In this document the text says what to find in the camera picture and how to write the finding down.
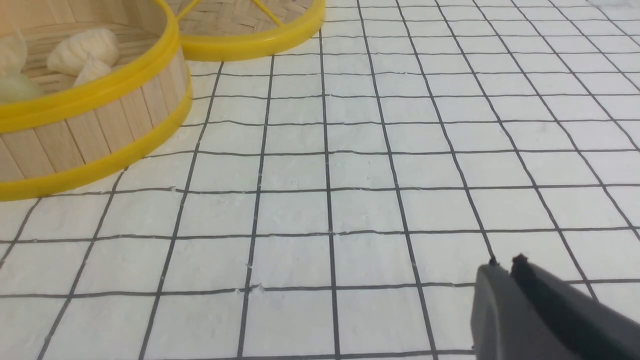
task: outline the gray plastic object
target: gray plastic object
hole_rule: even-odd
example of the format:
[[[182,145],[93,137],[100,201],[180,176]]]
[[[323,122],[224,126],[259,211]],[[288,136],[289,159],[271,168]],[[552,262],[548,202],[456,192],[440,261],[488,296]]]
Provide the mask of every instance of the gray plastic object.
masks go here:
[[[626,354],[640,359],[640,325],[605,307],[538,266],[537,279],[583,320],[606,334]],[[516,281],[498,265],[478,268],[471,315],[477,360],[581,360],[547,327]]]

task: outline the wooden slat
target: wooden slat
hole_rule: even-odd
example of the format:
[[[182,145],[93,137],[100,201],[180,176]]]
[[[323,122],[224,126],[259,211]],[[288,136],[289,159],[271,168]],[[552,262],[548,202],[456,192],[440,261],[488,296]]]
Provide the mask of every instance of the wooden slat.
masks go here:
[[[33,129],[0,134],[26,178],[53,174],[53,166]]]

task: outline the grout line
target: grout line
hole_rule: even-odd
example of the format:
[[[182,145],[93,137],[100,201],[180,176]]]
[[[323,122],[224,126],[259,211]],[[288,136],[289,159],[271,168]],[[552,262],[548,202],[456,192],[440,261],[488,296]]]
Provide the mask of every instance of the grout line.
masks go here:
[[[218,68],[218,72],[222,71],[222,67],[224,66],[225,63],[220,63],[220,67]],[[213,85],[213,90],[211,92],[211,101],[209,102],[209,109],[207,110],[207,119],[209,118],[209,116],[211,115],[211,108],[213,106],[213,100],[215,98],[216,95],[216,90],[218,89],[218,80],[219,80],[219,76],[216,78],[216,82]],[[157,291],[155,294],[155,300],[154,300],[154,304],[151,308],[151,313],[149,315],[149,322],[147,324],[147,330],[145,331],[145,337],[142,341],[142,345],[140,347],[140,354],[138,356],[139,360],[144,360],[145,358],[145,353],[147,351],[147,346],[148,346],[148,342],[149,342],[149,338],[151,337],[151,331],[153,329],[154,326],[154,321],[156,319],[156,313],[157,313],[157,309],[158,309],[158,305],[160,303],[160,296],[162,294],[162,290],[163,290],[163,286],[164,286],[164,278],[166,277],[167,271],[169,271],[169,264],[171,263],[171,258],[173,256],[173,249],[175,247],[175,241],[178,237],[179,231],[180,231],[180,222],[182,220],[182,212],[184,211],[184,204],[187,201],[187,196],[189,195],[189,187],[191,186],[191,180],[193,178],[193,171],[195,169],[196,166],[196,160],[198,158],[198,151],[200,149],[200,141],[202,140],[202,137],[204,136],[204,133],[207,129],[207,124],[204,124],[204,126],[202,126],[202,130],[200,132],[200,136],[198,137],[198,142],[195,145],[194,151],[193,151],[193,157],[191,158],[191,165],[189,167],[189,173],[187,175],[187,180],[185,182],[185,189],[186,191],[182,193],[182,199],[180,200],[180,207],[178,208],[178,214],[176,216],[175,219],[175,225],[173,226],[173,234],[171,236],[171,242],[169,243],[169,249],[167,251],[167,255],[166,255],[166,259],[164,261],[164,266],[162,269],[162,274],[160,276],[160,280],[158,282],[158,287],[157,287]]]

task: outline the white tile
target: white tile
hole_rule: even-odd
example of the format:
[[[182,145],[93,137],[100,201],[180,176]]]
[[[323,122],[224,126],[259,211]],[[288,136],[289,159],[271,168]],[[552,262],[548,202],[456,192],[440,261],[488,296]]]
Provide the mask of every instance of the white tile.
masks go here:
[[[251,234],[255,195],[187,196],[180,221],[181,236]]]
[[[482,234],[413,234],[411,243],[423,283],[473,283],[478,267],[489,261]]]
[[[640,241],[631,230],[575,231],[564,236],[587,279],[640,277]]]
[[[474,289],[428,286],[424,298],[436,347],[470,350]]]
[[[533,189],[471,190],[471,197],[487,230],[553,228]]]
[[[522,74],[478,74],[477,76],[489,96],[534,95],[536,93]]]
[[[272,97],[304,97],[322,94],[320,75],[274,76],[271,85]]]
[[[387,126],[391,151],[440,152],[449,151],[440,124],[394,124]]]
[[[311,356],[333,351],[330,291],[253,291],[246,321],[245,356]]]
[[[13,241],[35,199],[0,202],[0,240]]]
[[[385,97],[380,99],[386,124],[395,122],[438,122],[431,99]]]
[[[44,358],[85,360],[99,354],[103,359],[136,359],[153,303],[153,297],[72,300]]]
[[[174,154],[142,159],[124,172],[117,190],[145,188],[184,189],[193,154]]]
[[[339,291],[338,312],[347,354],[429,349],[415,288]]]
[[[270,126],[267,130],[266,154],[301,154],[324,151],[324,127]]]
[[[17,244],[0,272],[0,293],[68,294],[87,247],[86,242]]]
[[[507,134],[498,124],[447,124],[455,151],[512,150]]]
[[[581,280],[560,235],[555,231],[535,233],[488,234],[496,260],[503,268],[511,268],[516,256],[523,254],[535,265],[562,280]]]
[[[588,152],[584,156],[605,184],[640,183],[640,154],[630,152]]]
[[[335,235],[333,243],[337,286],[415,282],[404,235]]]
[[[4,328],[0,354],[6,359],[36,359],[64,303],[64,299],[0,299]]]
[[[323,121],[322,98],[273,99],[269,103],[269,125],[313,124]]]
[[[490,100],[501,120],[554,119],[537,96],[500,96]]]
[[[564,128],[580,150],[633,149],[633,144],[614,122],[567,122]]]
[[[520,150],[573,149],[569,137],[555,122],[508,122],[504,127]]]
[[[515,153],[458,154],[456,157],[471,187],[531,185]]]
[[[182,194],[167,191],[120,193],[113,197],[99,236],[171,236]]]
[[[324,189],[324,165],[324,155],[266,156],[262,169],[262,189]]]
[[[161,297],[145,359],[236,356],[242,306],[240,293]]]
[[[394,187],[387,155],[331,154],[329,171],[334,189]]]
[[[330,286],[328,236],[257,238],[251,285]]]
[[[76,293],[156,291],[169,242],[132,238],[98,241],[86,260]]]
[[[439,97],[436,103],[443,122],[496,121],[484,97]]]
[[[307,234],[328,231],[326,193],[263,193],[259,234]]]
[[[401,195],[410,231],[478,229],[463,190],[403,190]]]
[[[556,188],[540,192],[561,228],[627,225],[601,188]]]
[[[255,191],[259,166],[260,156],[199,154],[189,189],[196,192]]]
[[[402,231],[395,191],[348,190],[331,194],[333,231]]]
[[[398,186],[402,188],[462,186],[460,173],[450,154],[396,154],[394,155],[394,166]]]
[[[523,153],[522,159],[538,185],[597,184],[577,152]]]
[[[44,198],[31,213],[20,240],[91,238],[108,199],[109,195]]]
[[[329,151],[387,151],[382,126],[378,124],[332,125],[326,132]]]

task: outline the grid paper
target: grid paper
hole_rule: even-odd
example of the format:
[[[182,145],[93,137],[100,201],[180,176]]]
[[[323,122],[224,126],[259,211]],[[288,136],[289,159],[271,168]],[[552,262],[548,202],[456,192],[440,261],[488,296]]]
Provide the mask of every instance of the grid paper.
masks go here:
[[[191,63],[153,154],[0,203],[0,357],[471,360],[476,268],[520,252],[640,322],[639,44],[585,0],[328,0]]]

